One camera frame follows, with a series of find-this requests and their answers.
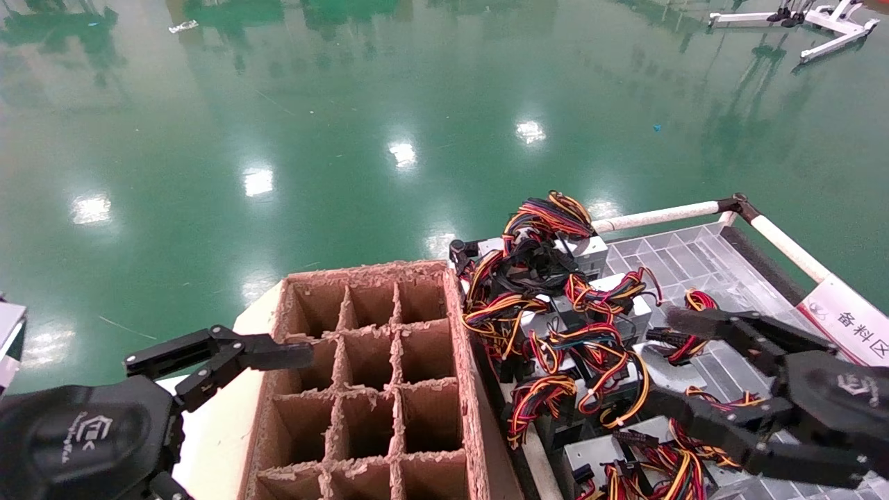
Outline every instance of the cardboard compartment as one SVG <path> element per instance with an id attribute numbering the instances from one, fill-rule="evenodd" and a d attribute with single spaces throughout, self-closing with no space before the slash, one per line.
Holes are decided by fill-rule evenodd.
<path id="1" fill-rule="evenodd" d="M 454 451 L 463 447 L 456 379 L 405 387 L 402 398 L 407 453 Z"/>
<path id="2" fill-rule="evenodd" d="M 343 383 L 363 385 L 382 391 L 392 381 L 392 342 L 386 333 L 348 333 L 340 337 L 345 344 Z"/>
<path id="3" fill-rule="evenodd" d="M 381 286 L 352 286 L 347 297 L 340 325 L 343 329 L 386 325 L 395 311 L 395 284 L 391 282 Z"/>
<path id="4" fill-rule="evenodd" d="M 312 366 L 289 372 L 288 391 L 291 394 L 317 389 L 322 391 L 333 384 L 333 363 L 336 358 L 336 341 L 324 339 L 312 345 Z"/>
<path id="5" fill-rule="evenodd" d="M 345 283 L 327 283 L 321 279 L 317 283 L 291 283 L 285 292 L 287 307 L 282 309 L 287 333 L 321 338 L 324 332 L 336 330 L 345 296 Z"/>
<path id="6" fill-rule="evenodd" d="M 388 455 L 395 435 L 392 396 L 355 392 L 345 395 L 340 404 L 342 421 L 335 431 L 344 450 L 342 458 Z"/>
<path id="7" fill-rule="evenodd" d="M 408 456 L 401 463 L 406 500 L 467 500 L 463 452 Z"/>
<path id="8" fill-rule="evenodd" d="M 331 474 L 331 500 L 389 500 L 389 465 L 372 460 Z"/>
<path id="9" fill-rule="evenodd" d="M 402 323 L 432 321 L 447 315 L 440 278 L 403 281 L 398 284 L 398 297 Z"/>
<path id="10" fill-rule="evenodd" d="M 275 406 L 290 435 L 288 464 L 320 462 L 331 426 L 332 394 L 275 396 Z"/>
<path id="11" fill-rule="evenodd" d="M 259 500 L 317 500 L 321 498 L 320 471 L 260 472 Z"/>
<path id="12" fill-rule="evenodd" d="M 407 327 L 402 332 L 401 369 L 406 383 L 454 375 L 451 326 L 447 319 Z"/>

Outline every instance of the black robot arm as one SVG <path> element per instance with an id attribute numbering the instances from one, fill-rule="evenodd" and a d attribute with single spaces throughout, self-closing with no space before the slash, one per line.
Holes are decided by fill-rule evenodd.
<path id="1" fill-rule="evenodd" d="M 751 473 L 841 488 L 855 488 L 869 470 L 889 476 L 889 368 L 845 362 L 836 345 L 756 312 L 674 309 L 667 321 L 726 341 L 774 377 L 773 397 L 727 410 L 655 388 L 650 411 L 677 419 L 689 436 L 722 448 Z M 772 439 L 780 430 L 799 442 Z"/>
<path id="2" fill-rule="evenodd" d="M 189 500 L 171 475 L 182 413 L 194 411 L 247 368 L 302 368 L 307 343 L 215 326 L 133 353 L 128 378 L 68 385 L 0 400 L 0 500 Z M 171 395 L 153 381 L 204 363 Z"/>

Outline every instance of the cardboard box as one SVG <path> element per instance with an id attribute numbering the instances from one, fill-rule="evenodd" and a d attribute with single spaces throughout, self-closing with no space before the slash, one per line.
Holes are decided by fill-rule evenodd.
<path id="1" fill-rule="evenodd" d="M 315 363 L 263 374 L 243 500 L 490 500 L 468 332 L 444 262 L 293 274 L 273 336 Z"/>

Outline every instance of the sign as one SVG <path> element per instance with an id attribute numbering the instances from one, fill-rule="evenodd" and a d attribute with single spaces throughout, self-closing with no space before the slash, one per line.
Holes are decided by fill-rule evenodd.
<path id="1" fill-rule="evenodd" d="M 828 276 L 797 309 L 852 362 L 889 367 L 889 319 L 836 275 Z"/>

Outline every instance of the green epoxy floor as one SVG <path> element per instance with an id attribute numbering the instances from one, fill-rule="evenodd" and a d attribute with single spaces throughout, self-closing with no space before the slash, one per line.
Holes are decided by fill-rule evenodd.
<path id="1" fill-rule="evenodd" d="M 743 191 L 889 307 L 889 23 L 794 71 L 824 35 L 700 21 L 771 1 L 204 3 L 0 7 L 17 391 L 114 382 L 143 335 L 231 324 L 289 271 L 441 256 L 548 189 L 594 217 Z"/>

